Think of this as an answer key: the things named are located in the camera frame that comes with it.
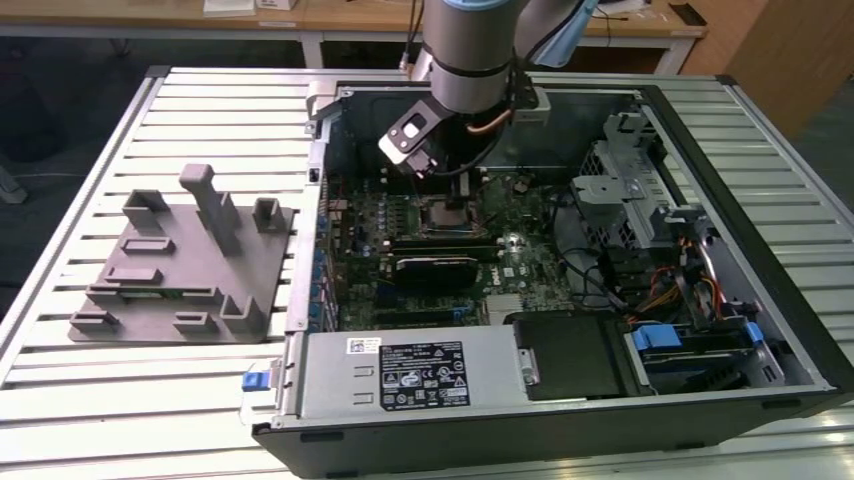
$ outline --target gray plastic holder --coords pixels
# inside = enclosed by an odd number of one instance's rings
[[[234,207],[212,186],[209,165],[188,164],[180,184],[196,205],[168,205],[134,190],[118,237],[73,341],[256,343],[266,337],[293,211],[276,199]]]

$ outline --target table leg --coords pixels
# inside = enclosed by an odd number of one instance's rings
[[[322,68],[322,32],[301,32],[298,41],[302,44],[305,68]]]
[[[693,47],[695,38],[673,38],[669,48],[661,55],[661,59],[655,67],[656,75],[679,75],[684,60],[688,58],[691,48]]]

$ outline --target motherboard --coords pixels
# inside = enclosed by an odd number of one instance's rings
[[[381,186],[338,185],[329,202],[338,330],[488,325],[504,310],[572,309],[548,225],[556,187],[484,174],[450,206],[414,182],[405,195]]]

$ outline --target sticker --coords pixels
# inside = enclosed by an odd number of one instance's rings
[[[280,27],[280,28],[293,28],[296,27],[296,23],[293,22],[257,22],[258,27]]]
[[[470,405],[462,342],[382,345],[378,354],[385,411]]]
[[[348,338],[346,354],[378,353],[378,346],[381,344],[382,344],[382,339],[380,337]]]

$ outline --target floor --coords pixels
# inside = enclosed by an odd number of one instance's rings
[[[332,68],[393,68],[398,47],[360,45],[324,53]],[[149,65],[301,67],[292,42],[135,41],[117,57],[106,40],[0,38],[0,87],[25,77],[38,93],[55,130],[61,151],[37,162],[1,159],[29,192],[21,205],[0,204],[0,319],[26,279]],[[0,95],[0,137],[7,115]],[[836,193],[854,208],[854,183],[841,159],[854,152],[854,83],[848,83],[816,116],[796,148]]]

